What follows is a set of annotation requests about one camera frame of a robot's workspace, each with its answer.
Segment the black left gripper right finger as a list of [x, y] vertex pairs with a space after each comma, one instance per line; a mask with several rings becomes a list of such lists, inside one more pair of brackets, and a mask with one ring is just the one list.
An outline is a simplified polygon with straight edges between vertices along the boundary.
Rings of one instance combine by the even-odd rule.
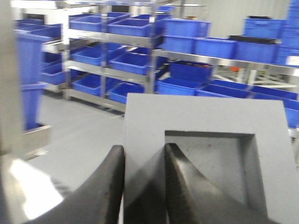
[[171, 224], [272, 224], [210, 182], [175, 143], [164, 146], [165, 203]]

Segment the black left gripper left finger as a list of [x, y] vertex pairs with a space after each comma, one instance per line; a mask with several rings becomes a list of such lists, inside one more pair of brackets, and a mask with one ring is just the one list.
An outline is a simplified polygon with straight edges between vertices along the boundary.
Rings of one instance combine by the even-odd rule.
[[124, 148], [112, 146], [92, 175], [30, 224], [116, 224], [124, 189]]

